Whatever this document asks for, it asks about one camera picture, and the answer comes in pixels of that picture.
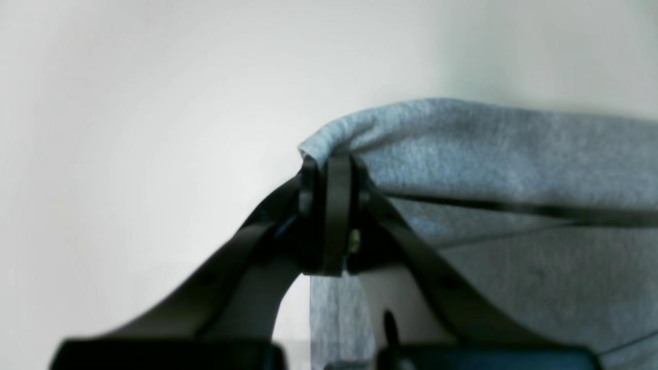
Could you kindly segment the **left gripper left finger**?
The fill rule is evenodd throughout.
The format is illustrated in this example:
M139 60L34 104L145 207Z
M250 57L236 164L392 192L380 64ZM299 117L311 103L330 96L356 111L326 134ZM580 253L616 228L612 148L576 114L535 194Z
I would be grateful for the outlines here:
M110 332L65 340L51 369L286 369L273 327L302 271L296 232L317 181L317 162L304 159L165 299Z

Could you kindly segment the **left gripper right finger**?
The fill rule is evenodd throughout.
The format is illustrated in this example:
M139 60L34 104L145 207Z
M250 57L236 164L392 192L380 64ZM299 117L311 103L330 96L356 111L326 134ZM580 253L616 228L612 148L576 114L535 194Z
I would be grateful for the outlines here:
M373 369L600 369L589 349L517 323L417 236L362 161L326 162L323 265L363 288Z

